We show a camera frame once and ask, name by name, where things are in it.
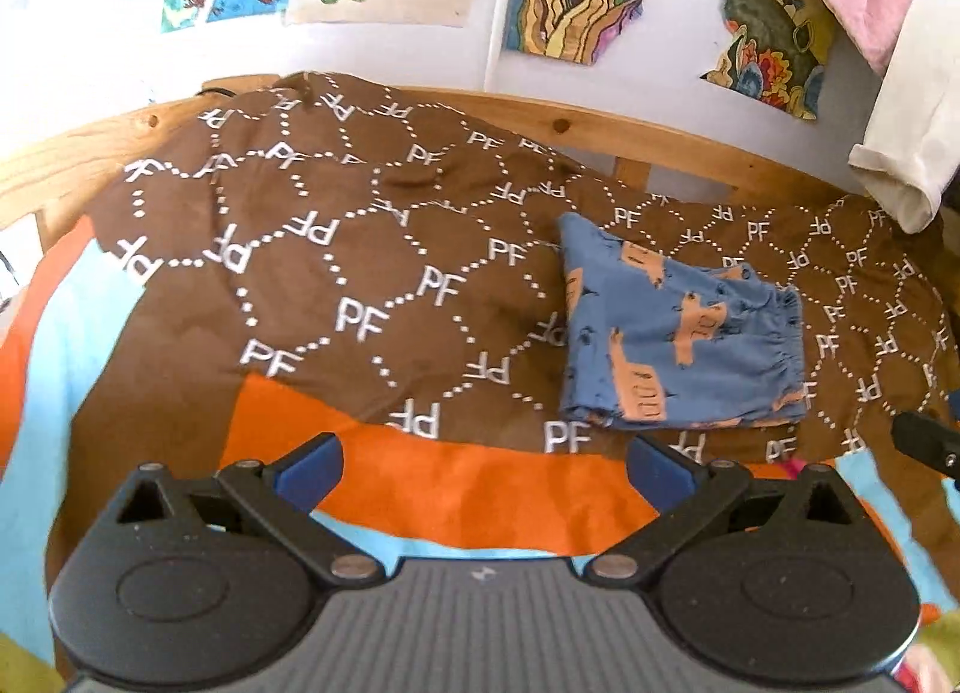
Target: white cloth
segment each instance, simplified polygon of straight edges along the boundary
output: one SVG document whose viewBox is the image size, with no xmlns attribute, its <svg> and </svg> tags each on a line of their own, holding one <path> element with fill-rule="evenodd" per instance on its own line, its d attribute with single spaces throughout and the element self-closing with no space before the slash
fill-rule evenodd
<svg viewBox="0 0 960 693">
<path fill-rule="evenodd" d="M 907 233 L 927 227 L 960 167 L 960 0 L 914 0 L 853 174 Z"/>
</svg>

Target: bed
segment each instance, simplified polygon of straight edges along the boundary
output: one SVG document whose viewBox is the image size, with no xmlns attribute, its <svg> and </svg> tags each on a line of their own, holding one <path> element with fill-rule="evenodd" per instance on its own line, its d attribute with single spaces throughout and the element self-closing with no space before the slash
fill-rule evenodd
<svg viewBox="0 0 960 693">
<path fill-rule="evenodd" d="M 267 124 L 269 140 L 258 135 Z M 373 162 L 391 145 L 400 152 Z M 616 157 L 614 177 L 555 145 Z M 296 207 L 239 239 L 234 215 L 256 221 L 277 190 L 262 177 L 232 190 L 244 164 L 282 182 L 277 213 Z M 728 185 L 728 202 L 647 193 L 652 164 Z M 200 185 L 202 196 L 182 188 Z M 627 437 L 551 413 L 565 338 L 552 225 L 569 209 L 685 263 L 746 261 L 800 288 L 808 419 L 657 435 L 765 478 L 833 464 L 914 577 L 925 622 L 956 610 L 956 490 L 889 436 L 898 410 L 950 418 L 960 389 L 950 327 L 960 269 L 938 226 L 907 239 L 870 201 L 643 121 L 335 73 L 221 79 L 0 164 L 0 228 L 35 214 L 47 253 L 0 345 L 16 367 L 0 380 L 0 527 L 22 536 L 35 564 L 14 574 L 8 556 L 0 571 L 21 607 L 42 611 L 46 583 L 136 463 L 200 477 L 239 458 L 270 461 L 318 426 L 342 437 L 349 484 L 315 519 L 381 559 L 588 557 L 649 522 L 656 513 L 623 482 Z M 279 244 L 311 252 L 319 280 L 285 266 Z M 240 285 L 255 250 L 273 259 L 256 285 L 249 275 Z M 293 298 L 311 305 L 283 308 Z M 326 305 L 317 333 L 311 313 Z M 50 311 L 61 319 L 45 329 Z M 394 323 L 402 333 L 390 340 Z M 337 348 L 334 362 L 306 368 Z M 32 401 L 43 382 L 53 396 L 69 386 L 62 403 Z M 24 455 L 23 431 L 51 429 L 54 407 L 61 434 Z M 44 475 L 24 466 L 30 458 L 47 459 Z M 27 528 L 11 506 L 30 495 L 45 497 Z M 32 658 L 18 662 L 53 666 L 42 626 L 0 610 L 3 634 L 13 641 L 0 653 L 18 646 Z"/>
</svg>

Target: white wall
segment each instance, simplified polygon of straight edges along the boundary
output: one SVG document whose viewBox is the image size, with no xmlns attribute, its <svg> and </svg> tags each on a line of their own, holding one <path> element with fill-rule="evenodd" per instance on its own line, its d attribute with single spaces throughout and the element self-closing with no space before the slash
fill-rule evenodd
<svg viewBox="0 0 960 693">
<path fill-rule="evenodd" d="M 260 17 L 167 35 L 158 32 L 160 1 L 0 0 L 0 157 L 237 73 L 309 68 L 395 84 L 480 89 L 483 83 L 493 0 L 472 0 L 463 28 L 285 28 L 280 18 Z M 721 3 L 646 0 L 642 18 L 590 68 L 504 52 L 497 90 L 669 124 L 853 187 L 847 155 L 862 140 L 880 81 L 842 35 L 817 122 L 700 81 L 730 39 Z"/>
</svg>

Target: gray gripper plate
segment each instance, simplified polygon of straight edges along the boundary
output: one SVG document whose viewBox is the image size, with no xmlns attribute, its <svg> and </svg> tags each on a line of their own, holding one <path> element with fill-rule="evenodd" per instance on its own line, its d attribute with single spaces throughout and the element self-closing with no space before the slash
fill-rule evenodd
<svg viewBox="0 0 960 693">
<path fill-rule="evenodd" d="M 640 597 L 563 560 L 407 560 L 342 591 L 279 661 L 216 693 L 760 693 L 680 651 Z M 114 693 L 79 680 L 72 693 Z M 896 693 L 889 677 L 844 693 Z"/>
</svg>

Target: brown blanket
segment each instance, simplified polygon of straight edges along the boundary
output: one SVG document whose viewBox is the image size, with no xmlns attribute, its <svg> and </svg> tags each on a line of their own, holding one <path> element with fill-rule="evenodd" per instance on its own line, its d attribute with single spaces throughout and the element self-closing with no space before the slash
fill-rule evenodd
<svg viewBox="0 0 960 693">
<path fill-rule="evenodd" d="M 896 545 L 925 550 L 939 586 L 960 596 L 947 493 L 889 437 L 897 410 L 949 415 L 956 349 L 937 293 L 869 201 L 683 204 L 446 106 L 313 74 L 240 95 L 131 162 L 41 266 L 56 287 L 74 263 L 99 262 L 93 252 L 136 288 L 64 432 L 51 569 L 141 461 L 200 477 L 324 430 L 339 434 L 346 465 L 320 510 L 395 538 L 592 554 L 648 522 L 623 474 L 628 435 L 558 414 L 556 219 L 571 210 L 678 261 L 746 261 L 796 285 L 806 420 L 659 435 L 764 476 L 840 458 L 861 498 L 889 494 L 912 523 L 911 535 L 874 506 Z M 43 305 L 28 297 L 18 320 Z M 84 316 L 117 316 L 112 305 Z M 12 343 L 29 352 L 22 322 L 0 361 Z M 19 406 L 3 411 L 0 467 L 5 430 L 13 442 L 20 424 Z"/>
</svg>

